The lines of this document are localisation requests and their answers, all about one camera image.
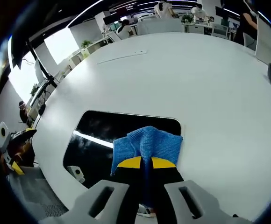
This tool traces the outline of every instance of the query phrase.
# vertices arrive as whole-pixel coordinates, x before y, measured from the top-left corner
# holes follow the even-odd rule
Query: window
[[[32,97],[30,93],[34,84],[39,83],[35,71],[35,59],[31,52],[23,57],[21,69],[15,66],[8,78],[20,98],[27,103]]]
[[[60,64],[70,54],[79,50],[79,47],[68,28],[62,29],[47,37],[44,42],[57,64]]]

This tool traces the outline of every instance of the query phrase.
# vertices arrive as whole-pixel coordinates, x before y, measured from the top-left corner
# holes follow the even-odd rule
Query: office chair
[[[107,36],[112,39],[113,42],[118,42],[121,40],[121,38],[114,31],[107,33]]]
[[[250,48],[253,51],[256,50],[257,41],[253,39],[250,35],[243,33],[243,42],[245,47]]]
[[[145,15],[138,18],[138,22],[144,21],[144,20],[157,20],[159,19],[158,15]]]
[[[212,36],[224,38],[227,38],[227,32],[228,32],[228,27],[220,25],[220,24],[213,24],[213,29],[212,29]]]
[[[137,24],[138,34],[156,34],[166,32],[184,32],[180,19],[144,20]]]
[[[271,63],[271,27],[257,16],[258,35],[255,57],[265,64]]]

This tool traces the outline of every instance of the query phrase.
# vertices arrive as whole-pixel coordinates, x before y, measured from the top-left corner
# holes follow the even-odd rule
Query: desk
[[[88,47],[87,47],[87,50],[89,52],[89,54],[92,54],[93,52],[97,51],[99,48],[101,48],[101,43],[108,40],[109,37],[106,36],[106,37],[103,37],[101,38],[100,40],[90,44]]]
[[[139,50],[147,53],[122,57]],[[48,98],[33,137],[36,158],[71,209],[87,189],[65,170],[63,157],[85,111],[175,118],[184,136],[178,161],[183,178],[213,194],[226,213],[253,220],[271,200],[266,73],[252,50],[207,35],[162,33],[109,44]]]
[[[195,26],[195,27],[204,27],[204,28],[209,28],[212,30],[212,26],[209,26],[207,24],[199,24],[199,23],[182,23],[182,25],[185,28],[185,32],[187,32],[189,26]]]

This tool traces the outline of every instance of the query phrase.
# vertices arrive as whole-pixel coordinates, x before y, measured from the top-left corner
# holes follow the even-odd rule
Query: blue cloth
[[[114,141],[111,174],[114,174],[120,162],[136,156],[142,156],[146,177],[152,156],[166,159],[177,165],[182,140],[181,136],[160,131],[152,126],[128,133],[127,137]]]

